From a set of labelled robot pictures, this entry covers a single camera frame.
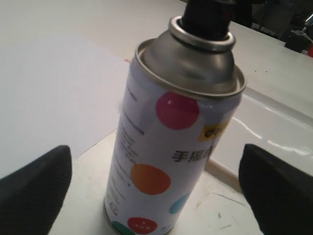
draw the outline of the spray paint can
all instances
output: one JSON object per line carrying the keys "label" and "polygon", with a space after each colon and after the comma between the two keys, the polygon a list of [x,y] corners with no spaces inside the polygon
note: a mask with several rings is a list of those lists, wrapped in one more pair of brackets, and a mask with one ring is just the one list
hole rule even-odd
{"label": "spray paint can", "polygon": [[169,232],[238,107],[246,80],[228,32],[233,0],[190,0],[135,51],[105,197],[122,235]]}

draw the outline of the white surface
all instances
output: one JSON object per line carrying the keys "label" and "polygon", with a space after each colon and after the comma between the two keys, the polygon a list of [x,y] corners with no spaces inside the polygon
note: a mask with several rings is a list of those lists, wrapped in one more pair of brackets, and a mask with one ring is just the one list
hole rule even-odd
{"label": "white surface", "polygon": [[[73,178],[64,206],[49,235],[115,234],[103,216],[103,199],[115,136],[114,131],[74,161]],[[204,172],[170,234],[262,233],[244,197]]]}
{"label": "white surface", "polygon": [[78,157],[111,133],[127,71],[74,36],[0,48],[0,178],[61,144]]}
{"label": "white surface", "polygon": [[253,143],[313,176],[313,119],[246,88],[212,159],[238,176],[246,143]]}
{"label": "white surface", "polygon": [[[2,0],[0,45],[75,32],[131,58],[140,41],[157,37],[184,7],[179,0]],[[230,31],[249,86],[313,117],[313,58],[236,23]]]}

